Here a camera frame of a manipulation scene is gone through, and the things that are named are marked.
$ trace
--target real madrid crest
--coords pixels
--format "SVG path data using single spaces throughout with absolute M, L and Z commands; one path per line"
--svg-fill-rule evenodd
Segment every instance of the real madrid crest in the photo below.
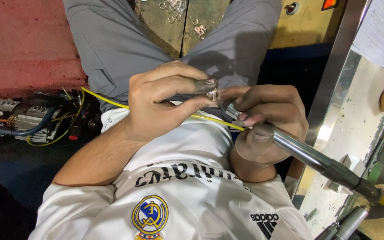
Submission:
M 163 240 L 160 231 L 168 220 L 168 207 L 164 199 L 157 195 L 143 198 L 131 215 L 133 225 L 140 231 L 134 240 Z

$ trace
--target forearm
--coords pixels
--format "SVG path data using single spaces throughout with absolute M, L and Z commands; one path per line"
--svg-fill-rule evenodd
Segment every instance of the forearm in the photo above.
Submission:
M 265 182 L 276 177 L 276 169 L 273 164 L 248 161 L 238 154 L 235 147 L 230 152 L 229 163 L 231 171 L 244 182 Z
M 131 156 L 146 144 L 128 140 L 125 120 L 75 153 L 56 174 L 53 183 L 73 187 L 112 183 Z

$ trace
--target blue hose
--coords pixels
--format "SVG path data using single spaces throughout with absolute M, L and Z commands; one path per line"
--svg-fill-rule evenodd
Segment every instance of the blue hose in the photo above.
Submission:
M 5 128 L 3 126 L 0 126 L 0 135 L 21 136 L 21 137 L 31 136 L 31 135 L 39 132 L 42 128 L 44 128 L 44 125 L 48 121 L 51 120 L 51 117 L 56 112 L 56 110 L 57 110 L 56 107 L 49 108 L 48 112 L 44 115 L 44 117 L 42 118 L 41 122 L 36 127 L 31 128 L 29 130 L 24 130 L 24 131 L 11 130 L 9 128 Z

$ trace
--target gray pants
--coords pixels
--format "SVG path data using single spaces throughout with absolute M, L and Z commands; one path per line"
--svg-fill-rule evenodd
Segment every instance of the gray pants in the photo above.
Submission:
M 146 38 L 144 28 L 126 0 L 63 0 L 70 30 L 81 57 L 90 89 L 121 104 L 128 104 L 128 81 L 171 62 Z M 205 71 L 220 88 L 253 86 L 272 41 L 281 0 L 234 0 L 224 19 L 181 61 Z M 184 101 L 188 95 L 170 100 Z M 101 101 L 102 112 L 116 108 Z M 207 108 L 227 119 L 218 108 Z

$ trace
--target paper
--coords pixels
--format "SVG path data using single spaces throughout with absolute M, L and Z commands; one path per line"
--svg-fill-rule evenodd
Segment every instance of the paper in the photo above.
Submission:
M 372 0 L 351 50 L 384 67 L 384 0 Z

